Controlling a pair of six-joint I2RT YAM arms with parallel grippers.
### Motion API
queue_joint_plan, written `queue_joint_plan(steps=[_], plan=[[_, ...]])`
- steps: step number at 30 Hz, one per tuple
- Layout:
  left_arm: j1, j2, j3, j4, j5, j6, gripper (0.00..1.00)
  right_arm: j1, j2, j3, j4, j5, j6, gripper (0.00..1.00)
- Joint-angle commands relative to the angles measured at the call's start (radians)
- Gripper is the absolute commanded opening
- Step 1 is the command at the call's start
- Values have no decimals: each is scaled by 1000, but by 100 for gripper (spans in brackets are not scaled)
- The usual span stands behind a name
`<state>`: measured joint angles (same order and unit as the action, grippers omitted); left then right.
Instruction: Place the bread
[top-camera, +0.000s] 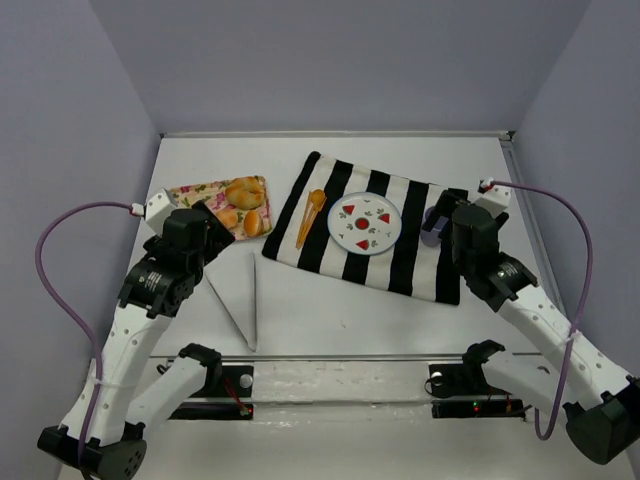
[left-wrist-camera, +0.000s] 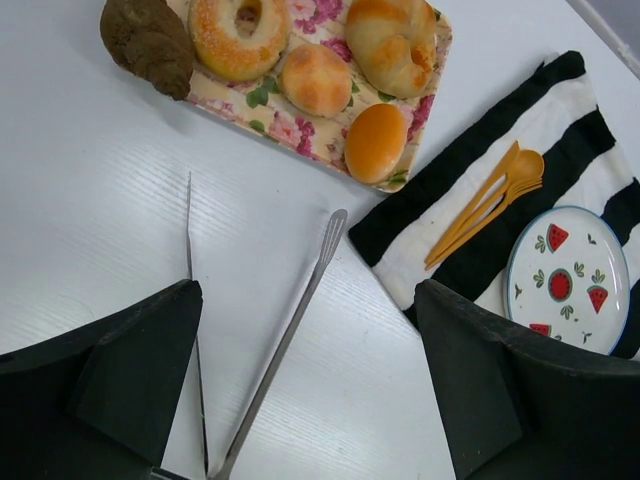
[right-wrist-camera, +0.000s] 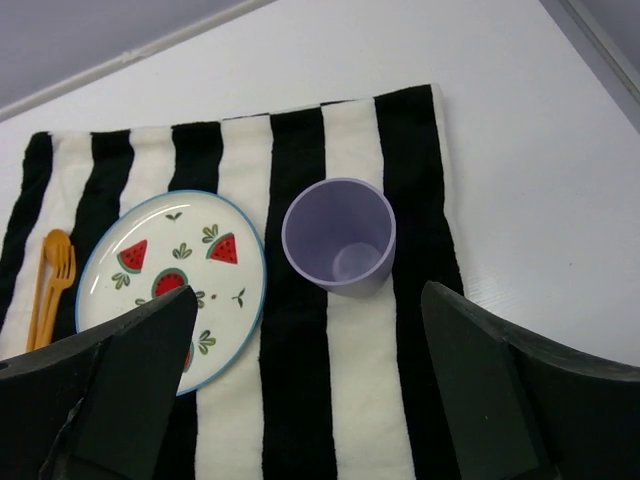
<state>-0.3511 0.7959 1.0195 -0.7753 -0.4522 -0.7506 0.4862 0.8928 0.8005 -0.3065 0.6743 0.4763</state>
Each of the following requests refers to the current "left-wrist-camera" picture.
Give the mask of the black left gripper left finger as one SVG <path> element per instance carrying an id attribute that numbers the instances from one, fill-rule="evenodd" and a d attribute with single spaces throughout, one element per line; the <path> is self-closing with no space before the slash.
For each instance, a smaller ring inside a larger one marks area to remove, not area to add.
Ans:
<path id="1" fill-rule="evenodd" d="M 203 305 L 179 281 L 1 357 L 4 479 L 147 479 L 162 462 Z"/>

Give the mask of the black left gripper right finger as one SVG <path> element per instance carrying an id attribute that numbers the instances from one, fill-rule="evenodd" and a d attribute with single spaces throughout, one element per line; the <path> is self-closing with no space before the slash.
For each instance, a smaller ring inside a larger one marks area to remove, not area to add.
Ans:
<path id="1" fill-rule="evenodd" d="M 459 479 L 635 479 L 639 366 L 495 315 L 433 280 L 414 307 Z"/>

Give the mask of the steel kitchen tongs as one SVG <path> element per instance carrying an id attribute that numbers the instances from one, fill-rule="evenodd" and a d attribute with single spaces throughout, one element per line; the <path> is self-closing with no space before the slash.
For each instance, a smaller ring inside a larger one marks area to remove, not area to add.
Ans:
<path id="1" fill-rule="evenodd" d="M 265 398 L 267 397 L 286 352 L 291 345 L 296 331 L 301 324 L 301 321 L 328 266 L 334 258 L 341 239 L 343 238 L 343 234 L 347 226 L 347 220 L 348 211 L 345 209 L 338 209 L 331 214 L 324 231 L 318 258 L 309 277 L 309 281 L 301 294 L 300 300 L 298 301 L 298 304 L 296 305 L 296 308 L 293 311 L 293 314 L 288 321 L 267 366 L 265 367 L 264 373 L 258 382 L 255 392 L 224 455 L 222 464 L 214 474 L 210 473 L 209 435 L 207 430 L 207 410 L 200 337 L 195 337 L 193 344 L 193 356 L 195 358 L 195 369 L 198 381 L 201 445 L 204 477 L 206 479 L 229 479 L 231 477 L 232 470 L 238 460 L 241 449 L 244 446 L 255 419 L 260 412 Z"/>

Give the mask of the glossy oval bun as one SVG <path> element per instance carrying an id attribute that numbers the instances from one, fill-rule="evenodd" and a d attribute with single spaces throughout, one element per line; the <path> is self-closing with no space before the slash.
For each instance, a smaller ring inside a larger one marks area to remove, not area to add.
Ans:
<path id="1" fill-rule="evenodd" d="M 406 118 L 398 107 L 375 104 L 363 110 L 346 136 L 344 157 L 350 175 L 367 185 L 385 180 L 404 152 L 407 132 Z"/>

